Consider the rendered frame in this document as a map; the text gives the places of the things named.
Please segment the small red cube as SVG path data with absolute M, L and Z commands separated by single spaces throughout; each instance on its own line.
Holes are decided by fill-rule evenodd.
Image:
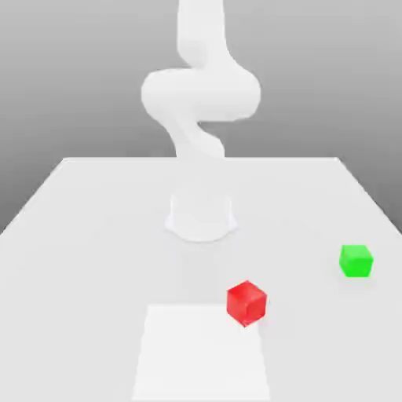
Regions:
M 227 313 L 243 327 L 265 315 L 268 295 L 249 280 L 227 290 Z

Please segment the small green cube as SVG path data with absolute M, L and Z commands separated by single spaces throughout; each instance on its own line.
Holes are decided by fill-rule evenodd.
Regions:
M 346 277 L 369 277 L 374 258 L 366 245 L 342 245 L 339 265 Z

